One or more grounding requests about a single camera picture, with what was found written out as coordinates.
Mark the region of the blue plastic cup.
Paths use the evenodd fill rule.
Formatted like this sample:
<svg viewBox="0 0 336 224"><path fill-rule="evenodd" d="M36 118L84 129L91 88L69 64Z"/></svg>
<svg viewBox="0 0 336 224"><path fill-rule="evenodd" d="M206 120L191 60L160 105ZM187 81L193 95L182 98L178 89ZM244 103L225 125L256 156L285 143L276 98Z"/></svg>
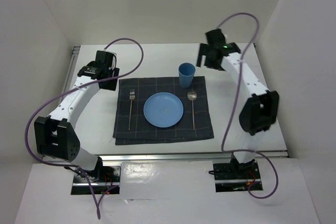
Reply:
<svg viewBox="0 0 336 224"><path fill-rule="evenodd" d="M179 83L182 88L188 88L192 84L196 68L191 63L183 63L178 68Z"/></svg>

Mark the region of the silver fork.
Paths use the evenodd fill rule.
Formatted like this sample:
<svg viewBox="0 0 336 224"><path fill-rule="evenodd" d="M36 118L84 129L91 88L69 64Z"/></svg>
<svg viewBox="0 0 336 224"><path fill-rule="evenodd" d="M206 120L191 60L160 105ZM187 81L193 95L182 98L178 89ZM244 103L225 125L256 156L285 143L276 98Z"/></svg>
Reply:
<svg viewBox="0 0 336 224"><path fill-rule="evenodd" d="M134 89L131 89L131 90L130 90L129 99L130 99L130 109L129 109L129 124L128 124L128 130L130 130L130 128L131 128L132 105L133 105L133 100L135 99L135 90L134 90Z"/></svg>

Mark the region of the dark grey checked cloth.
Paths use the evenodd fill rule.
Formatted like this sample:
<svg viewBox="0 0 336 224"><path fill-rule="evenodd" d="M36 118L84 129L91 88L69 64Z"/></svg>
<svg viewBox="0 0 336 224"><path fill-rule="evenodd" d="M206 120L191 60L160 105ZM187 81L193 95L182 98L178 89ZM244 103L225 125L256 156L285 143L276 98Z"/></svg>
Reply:
<svg viewBox="0 0 336 224"><path fill-rule="evenodd" d="M132 105L131 128L128 130L131 89L135 90L135 99ZM187 98L189 91L197 93L194 101L195 129L192 122L192 103ZM150 124L143 113L146 100L159 92L176 95L184 107L181 120L176 125L165 129ZM214 138L205 77L194 77L192 85L187 89L180 86L177 77L120 80L113 138L116 140L116 145L178 143Z"/></svg>

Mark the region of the blue plastic plate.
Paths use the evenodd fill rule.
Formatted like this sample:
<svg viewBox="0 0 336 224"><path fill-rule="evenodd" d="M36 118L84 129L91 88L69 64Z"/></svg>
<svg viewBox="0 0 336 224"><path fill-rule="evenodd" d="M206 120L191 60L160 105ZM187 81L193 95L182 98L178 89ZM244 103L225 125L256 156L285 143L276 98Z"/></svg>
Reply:
<svg viewBox="0 0 336 224"><path fill-rule="evenodd" d="M168 128L176 125L182 118L182 101L174 94L159 92L150 96L143 107L145 119L153 126Z"/></svg>

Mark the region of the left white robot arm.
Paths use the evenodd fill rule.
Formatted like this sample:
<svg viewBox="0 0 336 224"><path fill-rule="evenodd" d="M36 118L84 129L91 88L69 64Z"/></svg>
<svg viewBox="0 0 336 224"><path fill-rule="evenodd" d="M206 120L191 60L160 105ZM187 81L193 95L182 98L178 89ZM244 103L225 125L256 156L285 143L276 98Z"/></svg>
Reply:
<svg viewBox="0 0 336 224"><path fill-rule="evenodd" d="M37 152L80 166L93 182L101 180L104 176L102 159L80 146L75 126L91 98L100 89L116 90L117 80L95 83L83 88L81 86L91 81L117 77L119 68L116 64L116 54L98 50L95 60L79 70L73 85L74 92L66 95L47 117L39 116L34 121Z"/></svg>

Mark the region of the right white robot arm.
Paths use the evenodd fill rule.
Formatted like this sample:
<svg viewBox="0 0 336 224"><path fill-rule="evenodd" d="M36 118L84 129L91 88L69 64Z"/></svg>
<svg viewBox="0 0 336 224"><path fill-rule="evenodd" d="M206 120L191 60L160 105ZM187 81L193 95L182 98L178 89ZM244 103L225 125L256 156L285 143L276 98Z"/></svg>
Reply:
<svg viewBox="0 0 336 224"><path fill-rule="evenodd" d="M224 139L228 137L238 100L243 101L238 115L240 129L244 132L243 142L239 149L232 151L228 169L233 177L241 178L255 162L256 149L263 133L269 131L276 122L279 94L270 91L259 81L245 62L246 50L241 50L234 42L227 43L221 29L210 30L205 37L207 42L200 44L196 65L226 71L237 85Z"/></svg>

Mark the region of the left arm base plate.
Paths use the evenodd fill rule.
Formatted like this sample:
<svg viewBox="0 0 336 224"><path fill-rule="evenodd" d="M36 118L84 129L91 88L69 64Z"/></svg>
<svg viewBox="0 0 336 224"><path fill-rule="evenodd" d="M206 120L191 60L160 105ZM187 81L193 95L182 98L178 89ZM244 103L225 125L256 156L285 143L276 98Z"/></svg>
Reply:
<svg viewBox="0 0 336 224"><path fill-rule="evenodd" d="M66 166L65 169L74 173L71 194L90 195L91 190L89 183L83 172L78 168L71 168L68 166ZM98 173L96 170L85 170L85 173L89 178L95 195L102 195L105 192L107 192L107 194L120 193L121 165L103 166Z"/></svg>

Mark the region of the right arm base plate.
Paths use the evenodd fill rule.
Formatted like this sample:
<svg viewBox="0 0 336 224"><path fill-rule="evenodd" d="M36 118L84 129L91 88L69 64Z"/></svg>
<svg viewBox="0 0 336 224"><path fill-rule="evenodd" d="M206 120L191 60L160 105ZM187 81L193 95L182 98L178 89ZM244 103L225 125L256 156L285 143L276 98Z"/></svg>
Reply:
<svg viewBox="0 0 336 224"><path fill-rule="evenodd" d="M262 191L263 185L259 166L255 159L248 163L239 163L232 154L229 162L214 163L208 171L215 179L215 190L221 192Z"/></svg>

